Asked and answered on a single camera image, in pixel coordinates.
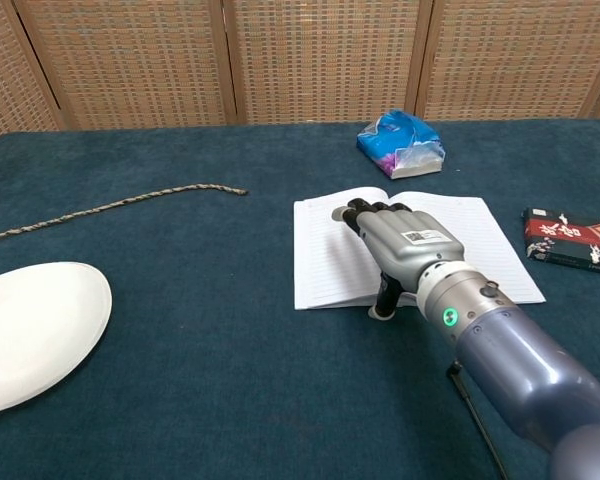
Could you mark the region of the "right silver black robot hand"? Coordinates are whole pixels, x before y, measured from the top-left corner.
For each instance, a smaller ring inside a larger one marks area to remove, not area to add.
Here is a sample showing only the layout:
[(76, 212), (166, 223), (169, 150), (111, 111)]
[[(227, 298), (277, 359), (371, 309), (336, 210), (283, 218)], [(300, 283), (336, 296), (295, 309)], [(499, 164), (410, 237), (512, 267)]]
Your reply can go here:
[(381, 271), (381, 283), (369, 315), (393, 317), (402, 294), (416, 295), (425, 271), (439, 263), (463, 261), (465, 249), (433, 216), (402, 203), (368, 203), (355, 198), (332, 211), (362, 240)]

